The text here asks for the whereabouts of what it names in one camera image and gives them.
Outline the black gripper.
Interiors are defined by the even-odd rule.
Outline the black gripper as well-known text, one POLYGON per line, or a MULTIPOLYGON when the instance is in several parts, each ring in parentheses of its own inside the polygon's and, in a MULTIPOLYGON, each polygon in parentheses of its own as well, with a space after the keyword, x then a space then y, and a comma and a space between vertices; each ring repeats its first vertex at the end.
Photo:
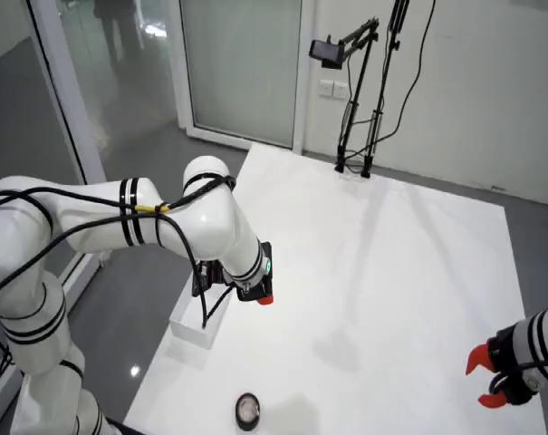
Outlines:
POLYGON ((543 334, 536 326, 510 326, 499 331, 487 343, 479 344, 468 355, 465 375, 477 367, 492 371, 503 378, 489 386, 478 402, 484 407, 523 405, 543 387, 543 334))
POLYGON ((273 293, 273 254, 269 242, 261 244, 260 265, 249 283, 236 287, 237 299, 241 302, 257 302, 270 305, 274 302, 273 293))

